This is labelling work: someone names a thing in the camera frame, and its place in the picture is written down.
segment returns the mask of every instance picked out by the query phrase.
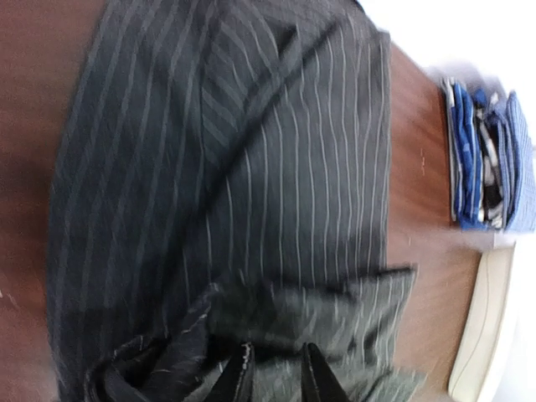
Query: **white wall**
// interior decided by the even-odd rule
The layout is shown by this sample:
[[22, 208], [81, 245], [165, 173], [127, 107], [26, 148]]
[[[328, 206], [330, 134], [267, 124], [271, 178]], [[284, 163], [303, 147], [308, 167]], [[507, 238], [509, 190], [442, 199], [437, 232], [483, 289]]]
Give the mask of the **white wall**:
[[536, 138], [536, 20], [529, 0], [362, 0], [365, 12], [424, 70], [498, 77], [516, 90]]
[[[516, 90], [529, 133], [536, 139], [536, 6], [532, 1], [362, 0], [361, 4], [433, 77], [452, 75], [469, 84], [483, 79], [488, 87], [498, 83], [507, 93]], [[534, 284], [536, 238], [523, 243], [532, 253], [522, 269]], [[530, 289], [525, 296], [510, 359], [493, 402], [536, 401], [536, 291]]]

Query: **dark pinstriped fabric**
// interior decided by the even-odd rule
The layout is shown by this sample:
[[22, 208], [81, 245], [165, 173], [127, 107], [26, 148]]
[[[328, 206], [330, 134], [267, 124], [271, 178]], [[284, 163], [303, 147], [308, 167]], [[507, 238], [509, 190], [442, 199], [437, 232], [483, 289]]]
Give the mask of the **dark pinstriped fabric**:
[[304, 287], [384, 264], [389, 36], [338, 0], [110, 0], [51, 189], [62, 400], [229, 271]]

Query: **stack of folded clothes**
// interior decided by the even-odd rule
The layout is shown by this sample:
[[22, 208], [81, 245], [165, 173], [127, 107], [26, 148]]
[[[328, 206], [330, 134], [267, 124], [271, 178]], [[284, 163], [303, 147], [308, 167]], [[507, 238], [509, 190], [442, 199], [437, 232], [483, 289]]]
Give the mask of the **stack of folded clothes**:
[[451, 215], [462, 229], [536, 230], [533, 148], [519, 100], [444, 79]]

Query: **white object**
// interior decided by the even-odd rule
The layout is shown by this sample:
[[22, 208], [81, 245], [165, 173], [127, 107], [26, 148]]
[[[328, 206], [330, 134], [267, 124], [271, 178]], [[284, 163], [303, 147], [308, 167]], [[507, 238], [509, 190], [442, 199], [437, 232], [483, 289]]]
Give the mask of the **white object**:
[[482, 255], [466, 327], [449, 380], [457, 402], [491, 402], [503, 376], [518, 320], [521, 282], [515, 247]]

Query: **wooden table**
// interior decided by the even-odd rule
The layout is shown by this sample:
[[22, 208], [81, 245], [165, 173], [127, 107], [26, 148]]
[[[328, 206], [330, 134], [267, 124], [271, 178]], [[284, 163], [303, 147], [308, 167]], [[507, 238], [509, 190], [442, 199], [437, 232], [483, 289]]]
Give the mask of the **wooden table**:
[[[0, 395], [55, 396], [44, 307], [48, 191], [59, 133], [103, 0], [4, 0], [0, 10]], [[389, 263], [419, 279], [397, 363], [429, 374], [416, 400], [445, 398], [489, 234], [463, 234], [449, 217], [441, 94], [395, 46]]]

